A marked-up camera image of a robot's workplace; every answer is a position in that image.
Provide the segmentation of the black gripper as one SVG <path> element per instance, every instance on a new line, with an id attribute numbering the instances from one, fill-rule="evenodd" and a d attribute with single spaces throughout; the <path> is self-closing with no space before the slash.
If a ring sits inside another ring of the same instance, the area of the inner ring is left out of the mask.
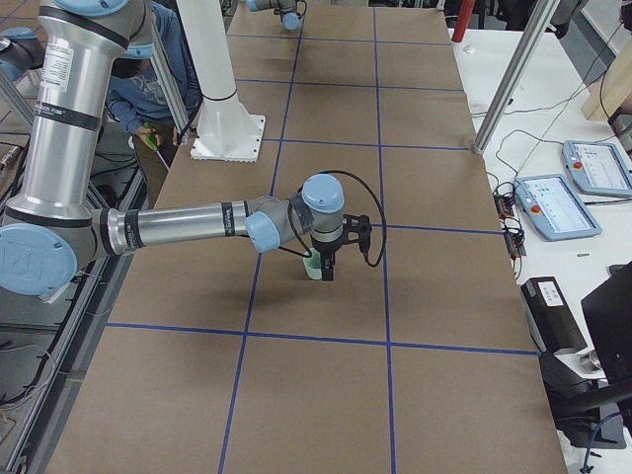
<path id="1" fill-rule="evenodd" d="M 316 227 L 310 232 L 312 247 L 321 254 L 321 277 L 333 281 L 335 276 L 335 253 L 343 246 L 344 225 Z"/>

